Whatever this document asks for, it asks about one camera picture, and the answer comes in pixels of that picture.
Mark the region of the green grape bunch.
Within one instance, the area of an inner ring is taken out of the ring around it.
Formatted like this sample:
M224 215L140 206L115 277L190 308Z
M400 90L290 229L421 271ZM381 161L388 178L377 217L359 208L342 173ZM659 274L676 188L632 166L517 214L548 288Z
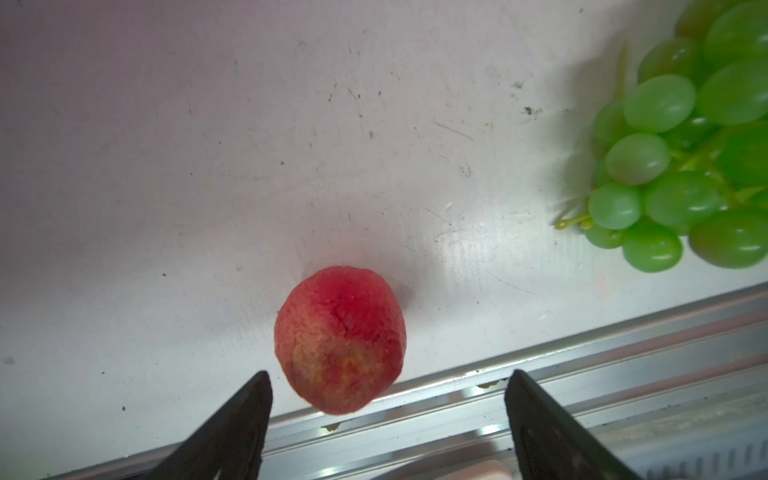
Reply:
M634 269L685 249L723 269L767 256L767 5L691 1L670 38L627 64L596 115L597 156L580 215L557 221Z

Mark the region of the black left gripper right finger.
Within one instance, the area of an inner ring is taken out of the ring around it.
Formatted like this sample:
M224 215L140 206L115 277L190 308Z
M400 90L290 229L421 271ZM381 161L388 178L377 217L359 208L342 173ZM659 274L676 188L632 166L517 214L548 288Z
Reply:
M524 479L637 479L525 371L504 395L514 451Z

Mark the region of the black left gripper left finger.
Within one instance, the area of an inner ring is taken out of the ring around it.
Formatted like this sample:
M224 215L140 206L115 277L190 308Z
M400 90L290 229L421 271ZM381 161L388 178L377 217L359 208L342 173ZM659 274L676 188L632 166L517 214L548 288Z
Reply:
M259 371L146 477L256 479L272 404L270 377Z

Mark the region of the red peach fruit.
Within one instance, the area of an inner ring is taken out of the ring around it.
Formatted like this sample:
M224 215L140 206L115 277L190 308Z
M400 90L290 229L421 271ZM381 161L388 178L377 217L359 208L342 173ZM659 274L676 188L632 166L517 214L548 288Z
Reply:
M330 415L356 412L401 374L407 333L379 274L332 266L300 282L278 311L275 354L294 391Z

